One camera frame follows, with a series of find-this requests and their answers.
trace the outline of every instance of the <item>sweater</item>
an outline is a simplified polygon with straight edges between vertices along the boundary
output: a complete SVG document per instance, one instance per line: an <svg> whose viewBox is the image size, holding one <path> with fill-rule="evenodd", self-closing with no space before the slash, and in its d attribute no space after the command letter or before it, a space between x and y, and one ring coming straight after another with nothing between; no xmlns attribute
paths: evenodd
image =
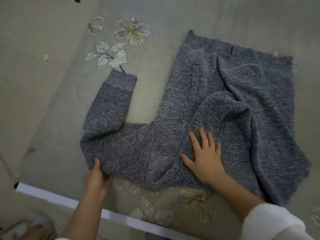
<svg viewBox="0 0 320 240"><path fill-rule="evenodd" d="M275 57L192 30L174 61L150 124L125 123L137 77L112 70L94 99L80 146L92 167L148 190L203 187L180 159L193 158L188 130L212 131L225 171L238 183L284 206L310 162L294 140L292 57Z"/></svg>

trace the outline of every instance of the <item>dark spot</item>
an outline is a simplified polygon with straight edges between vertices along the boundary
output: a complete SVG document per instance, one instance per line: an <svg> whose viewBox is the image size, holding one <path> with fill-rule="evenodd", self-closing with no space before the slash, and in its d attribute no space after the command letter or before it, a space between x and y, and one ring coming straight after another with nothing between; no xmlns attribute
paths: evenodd
<svg viewBox="0 0 320 240"><path fill-rule="evenodd" d="M16 183L14 184L14 189L15 189L15 190L18 188L19 183L20 183L20 182L16 182Z"/></svg>
<svg viewBox="0 0 320 240"><path fill-rule="evenodd" d="M34 147L29 147L28 150L26 151L27 154L32 153L35 150Z"/></svg>

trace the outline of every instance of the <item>floor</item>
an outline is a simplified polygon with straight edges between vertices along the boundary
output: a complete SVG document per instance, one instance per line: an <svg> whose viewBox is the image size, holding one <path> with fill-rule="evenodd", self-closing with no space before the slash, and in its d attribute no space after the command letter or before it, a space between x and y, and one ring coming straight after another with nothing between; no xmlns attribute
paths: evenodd
<svg viewBox="0 0 320 240"><path fill-rule="evenodd" d="M205 36L214 33L217 38L226 42L264 52L278 51L280 55L295 57L298 64L298 71L295 73L296 140L313 166L310 177L294 196L289 210L303 219L308 232L315 239L320 239L320 227L310 218L312 209L320 206L320 103L317 97L320 89L320 28L317 22L319 0L220 0L224 9L210 7L201 11L205 7L205 1L199 0L194 5L195 12L201 13L204 20L207 12L218 13L217 20L206 20L203 23L208 25L207 30L199 27ZM19 219L29 208L34 208L48 214L56 223L57 229L61 230L72 213L69 209L14 193L13 185L15 178L19 177L20 161L70 66L86 23L94 16L99 3L100 0L81 0L80 4L74 0L0 0L2 227ZM179 7L171 7L170 2L167 4L168 12L170 8L176 8L177 14L187 19L187 16L179 12ZM245 15L249 10L254 10L253 16ZM156 32L160 36L167 35L168 30L174 32L177 21L172 16L170 24L159 22L155 26ZM48 55L48 62L43 59L45 54ZM103 238L143 237L142 233L119 224L106 221L101 224L103 227L100 227L99 234Z"/></svg>

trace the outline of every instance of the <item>forearm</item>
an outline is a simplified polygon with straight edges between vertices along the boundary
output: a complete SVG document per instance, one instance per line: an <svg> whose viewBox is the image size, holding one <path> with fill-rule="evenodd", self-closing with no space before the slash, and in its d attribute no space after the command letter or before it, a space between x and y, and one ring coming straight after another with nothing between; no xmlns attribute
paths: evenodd
<svg viewBox="0 0 320 240"><path fill-rule="evenodd" d="M73 240L96 239L103 200L84 194L61 237Z"/></svg>
<svg viewBox="0 0 320 240"><path fill-rule="evenodd" d="M210 186L227 201L241 221L254 207L265 203L227 174L213 177Z"/></svg>

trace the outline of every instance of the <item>person's left hand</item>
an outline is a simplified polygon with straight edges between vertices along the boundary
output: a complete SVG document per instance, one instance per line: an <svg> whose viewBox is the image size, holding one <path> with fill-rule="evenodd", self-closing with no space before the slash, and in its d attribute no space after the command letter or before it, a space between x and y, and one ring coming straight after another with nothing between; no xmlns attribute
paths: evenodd
<svg viewBox="0 0 320 240"><path fill-rule="evenodd" d="M103 175L100 167L101 162L96 158L93 169L87 171L84 178L84 195L89 195L103 201L108 193L111 177Z"/></svg>

